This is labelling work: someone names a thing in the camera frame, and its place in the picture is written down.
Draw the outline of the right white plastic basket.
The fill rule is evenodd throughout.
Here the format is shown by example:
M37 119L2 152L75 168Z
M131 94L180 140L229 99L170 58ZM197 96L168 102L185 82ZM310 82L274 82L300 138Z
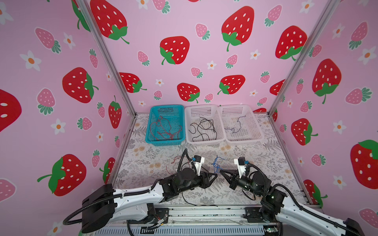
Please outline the right white plastic basket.
M264 133L248 105L225 105L218 107L230 145L249 145L262 141Z

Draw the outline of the corner aluminium post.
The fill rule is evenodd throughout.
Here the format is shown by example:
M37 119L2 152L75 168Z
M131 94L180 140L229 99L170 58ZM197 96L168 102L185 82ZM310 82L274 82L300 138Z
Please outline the corner aluminium post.
M301 65L307 59L308 54L313 44L316 43L319 37L321 36L322 31L326 27L329 20L332 18L334 11L336 10L339 4L340 4L340 1L338 0L329 0L327 4L325 5L321 15L319 16L316 24L314 25L313 30L308 36L308 40L305 43L304 48L302 49L299 57L297 58L296 62L293 64L292 68L290 69L289 74L285 78L285 82L282 88L280 89L278 96L274 100L274 103L272 104L271 109L267 113L269 118L273 118L273 113L278 108L283 96L285 95L287 90L290 88L290 85L295 79L297 73L300 71Z
M122 40L129 44L124 39L128 33L126 18L108 1L78 1L77 3L129 112L135 117L136 111L128 97L127 89L105 44L105 39Z

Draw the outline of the right corner aluminium post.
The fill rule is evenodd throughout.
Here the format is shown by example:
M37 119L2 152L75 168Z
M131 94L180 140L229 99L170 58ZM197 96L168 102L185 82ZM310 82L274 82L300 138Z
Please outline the right corner aluminium post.
M267 113L269 118L273 118L273 113L278 108L283 96L285 95L287 90L290 88L290 85L295 79L297 73L300 71L301 65L307 59L308 54L313 44L316 43L319 37L321 36L322 31L326 27L329 20L332 18L334 11L336 10L339 4L340 4L340 1L338 0L329 0L327 4L325 5L321 15L319 16L316 24L314 25L313 30L308 36L308 40L305 43L304 48L302 49L299 57L297 58L296 62L293 64L292 68L290 69L289 74L285 78L285 82L282 88L280 89L278 96L274 100L274 103L272 104L271 109Z

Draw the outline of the white plastic basket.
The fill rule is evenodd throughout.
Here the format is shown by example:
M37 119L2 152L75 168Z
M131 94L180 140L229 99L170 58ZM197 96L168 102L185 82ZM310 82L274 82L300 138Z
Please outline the white plastic basket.
M218 107L230 145L249 145L262 141L264 133L248 105L225 105Z
M186 141L191 145L215 145L225 141L223 123L216 105L185 108Z

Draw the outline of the middle white plastic basket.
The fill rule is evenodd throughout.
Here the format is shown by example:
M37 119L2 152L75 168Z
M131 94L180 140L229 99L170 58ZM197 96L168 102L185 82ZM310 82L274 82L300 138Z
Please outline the middle white plastic basket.
M216 105L185 108L186 141L191 145L215 145L225 141L223 123Z

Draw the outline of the floral table cloth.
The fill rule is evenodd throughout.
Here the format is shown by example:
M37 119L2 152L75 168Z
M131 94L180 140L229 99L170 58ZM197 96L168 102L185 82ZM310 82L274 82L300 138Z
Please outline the floral table cloth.
M221 142L209 146L193 146L183 142L180 146L156 147L145 141L149 116L140 114L115 180L115 188L148 186L156 179L175 174L181 154L187 149L190 157L203 156L205 162L202 168L211 173L222 169L236 169L233 160L245 157L247 161L258 166L273 184L285 185L298 202L307 204L307 198L294 177L268 116L256 114L255 117L264 133L264 139L251 145L230 146L227 142Z

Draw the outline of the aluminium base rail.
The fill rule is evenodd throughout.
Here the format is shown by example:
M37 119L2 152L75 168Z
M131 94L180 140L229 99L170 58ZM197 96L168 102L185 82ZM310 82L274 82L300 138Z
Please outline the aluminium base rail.
M280 213L272 223L257 219L258 207L195 208L162 207L167 221L156 229L142 223L118 221L93 233L94 236L336 236L331 225L311 219L295 209Z

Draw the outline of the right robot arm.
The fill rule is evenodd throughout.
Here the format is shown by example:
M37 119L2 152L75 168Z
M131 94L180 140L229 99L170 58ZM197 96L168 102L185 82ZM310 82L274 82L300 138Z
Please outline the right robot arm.
M260 168L251 163L236 170L220 170L220 174L235 190L243 190L261 197L261 218L292 226L310 236L363 236L359 223L353 219L341 220L299 203L292 192L282 184L271 185L271 180Z

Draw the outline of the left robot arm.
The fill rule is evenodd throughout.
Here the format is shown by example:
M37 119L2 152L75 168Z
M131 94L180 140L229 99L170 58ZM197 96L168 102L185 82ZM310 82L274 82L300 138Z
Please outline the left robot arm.
M115 189L105 184L82 201L82 207L63 220L63 225L81 224L81 233L95 232L113 221L143 221L155 216L155 204L170 202L185 191L207 189L217 179L216 173L206 171L202 156L190 158L185 149L177 172L157 179L150 186Z

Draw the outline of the left corner aluminium post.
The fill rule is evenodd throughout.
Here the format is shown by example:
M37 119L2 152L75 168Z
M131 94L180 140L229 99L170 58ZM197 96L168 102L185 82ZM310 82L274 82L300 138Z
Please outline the left corner aluminium post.
M78 1L77 3L129 112L135 117L136 111L128 97L127 89L105 44L105 39L122 40L129 44L124 39L128 33L126 18L108 1Z

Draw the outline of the teal plastic basket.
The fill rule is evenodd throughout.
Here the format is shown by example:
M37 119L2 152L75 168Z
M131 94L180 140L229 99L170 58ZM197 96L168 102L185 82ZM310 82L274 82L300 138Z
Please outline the teal plastic basket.
M186 137L184 106L160 105L150 110L145 141L156 147L178 146Z

